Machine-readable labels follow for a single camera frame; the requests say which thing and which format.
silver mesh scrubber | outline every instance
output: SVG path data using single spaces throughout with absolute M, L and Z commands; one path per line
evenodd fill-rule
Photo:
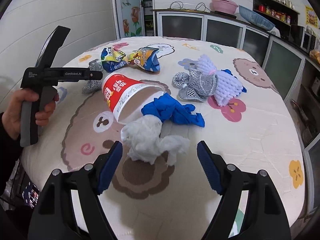
M 102 65 L 98 62 L 98 59 L 89 62 L 90 70 L 102 71 Z M 101 80 L 88 80 L 86 84 L 82 88 L 83 94 L 89 94 L 95 92 L 96 90 L 100 90 L 102 86 Z
M 207 101 L 207 97 L 197 94 L 197 92 L 193 88 L 188 87 L 187 84 L 182 85 L 178 92 L 178 95 L 183 100 L 198 101 L 201 103 Z
M 205 102 L 209 96 L 213 96 L 218 84 L 216 74 L 204 75 L 200 70 L 189 69 L 189 75 L 184 72 L 175 74 L 172 85 L 180 88 L 179 97 L 185 100 Z

chip bag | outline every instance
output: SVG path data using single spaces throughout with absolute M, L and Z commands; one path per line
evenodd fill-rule
M 159 61 L 156 55 L 158 49 L 143 47 L 138 51 L 126 55 L 113 47 L 104 48 L 101 53 L 101 62 L 107 72 L 113 72 L 127 64 L 137 65 L 151 72 L 160 71 Z

yellow poster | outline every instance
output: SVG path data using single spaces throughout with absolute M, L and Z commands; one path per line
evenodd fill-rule
M 306 5 L 306 24 L 310 24 L 318 28 L 318 17 L 315 11 L 308 5 Z

microwave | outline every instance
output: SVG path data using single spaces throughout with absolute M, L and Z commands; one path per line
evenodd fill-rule
M 303 26 L 292 24 L 290 28 L 289 41 L 309 53 L 315 48 L 316 37 L 307 33 Z

red cup label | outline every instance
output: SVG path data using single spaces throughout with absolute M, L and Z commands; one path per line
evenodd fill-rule
M 115 109 L 116 104 L 120 100 L 123 92 L 128 87 L 136 84 L 143 84 L 143 82 L 127 78 L 126 76 L 121 74 L 114 74 L 108 78 L 108 80 L 103 85 L 103 94 L 112 112 Z

